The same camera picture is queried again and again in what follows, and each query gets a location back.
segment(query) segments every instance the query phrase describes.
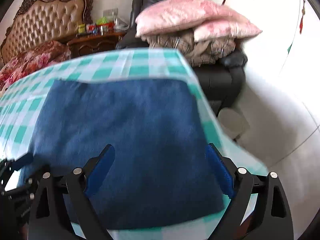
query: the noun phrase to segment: power outlet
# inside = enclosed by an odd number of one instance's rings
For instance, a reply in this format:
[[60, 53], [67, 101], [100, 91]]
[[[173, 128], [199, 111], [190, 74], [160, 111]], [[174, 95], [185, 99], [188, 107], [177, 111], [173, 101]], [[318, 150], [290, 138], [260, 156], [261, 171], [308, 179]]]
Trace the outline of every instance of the power outlet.
[[112, 12], [114, 12], [114, 15], [118, 15], [118, 8], [108, 9], [103, 11], [103, 16], [112, 16]]

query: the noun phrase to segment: ornate carved headboard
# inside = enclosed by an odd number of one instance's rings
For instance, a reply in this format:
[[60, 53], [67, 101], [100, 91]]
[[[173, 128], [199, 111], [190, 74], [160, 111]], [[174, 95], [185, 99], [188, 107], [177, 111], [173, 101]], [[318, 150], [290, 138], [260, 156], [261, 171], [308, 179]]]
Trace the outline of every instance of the ornate carved headboard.
[[81, 23], [92, 23], [92, 3], [93, 0], [24, 0], [0, 47], [4, 64], [45, 41], [75, 34]]

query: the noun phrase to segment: floral pillow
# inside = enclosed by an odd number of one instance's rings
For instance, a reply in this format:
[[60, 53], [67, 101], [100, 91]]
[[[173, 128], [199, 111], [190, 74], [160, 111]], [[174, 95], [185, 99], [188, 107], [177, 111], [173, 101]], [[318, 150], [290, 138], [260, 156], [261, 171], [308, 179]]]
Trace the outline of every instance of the floral pillow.
[[218, 5], [211, 0], [164, 0], [137, 16], [136, 37], [186, 30], [204, 21], [223, 17], [248, 21], [228, 6]]
[[13, 57], [0, 71], [0, 89], [39, 69], [70, 59], [67, 45], [57, 41], [45, 42], [34, 49]]

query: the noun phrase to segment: teal checkered cloth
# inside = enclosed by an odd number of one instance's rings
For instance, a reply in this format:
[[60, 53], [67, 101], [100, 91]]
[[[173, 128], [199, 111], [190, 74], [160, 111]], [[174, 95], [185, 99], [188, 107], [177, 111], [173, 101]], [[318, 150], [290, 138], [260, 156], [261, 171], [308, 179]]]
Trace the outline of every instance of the teal checkered cloth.
[[[56, 64], [18, 80], [0, 99], [1, 153], [12, 159], [27, 152], [40, 109], [55, 79], [101, 82], [148, 77], [171, 78], [186, 82], [190, 92], [196, 97], [207, 142], [214, 143], [221, 154], [231, 158], [236, 166], [246, 167], [254, 174], [268, 174], [263, 163], [223, 134], [195, 73], [180, 52], [174, 49], [125, 49], [93, 54]], [[255, 201], [256, 196], [253, 195], [244, 218], [252, 212]], [[224, 196], [224, 204], [225, 208], [229, 204], [227, 196]], [[175, 226], [110, 231], [110, 233], [115, 240], [207, 239], [224, 212], [225, 210]], [[74, 227], [81, 234], [79, 226], [74, 225]]]

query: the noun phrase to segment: metal screw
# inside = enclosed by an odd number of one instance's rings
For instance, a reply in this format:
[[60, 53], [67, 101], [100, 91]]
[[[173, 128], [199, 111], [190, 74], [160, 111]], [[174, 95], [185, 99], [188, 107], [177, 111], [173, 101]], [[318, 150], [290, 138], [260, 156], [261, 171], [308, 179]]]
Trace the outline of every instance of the metal screw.
[[270, 176], [274, 179], [278, 178], [278, 174], [276, 174], [275, 172], [270, 172]]
[[45, 174], [43, 174], [42, 178], [47, 179], [50, 177], [50, 173], [46, 172]]
[[246, 174], [247, 170], [245, 168], [239, 168], [238, 172], [241, 173], [241, 174]]
[[73, 174], [75, 174], [75, 175], [78, 175], [78, 174], [80, 174], [82, 172], [82, 169], [81, 168], [75, 168], [74, 170], [73, 170]]

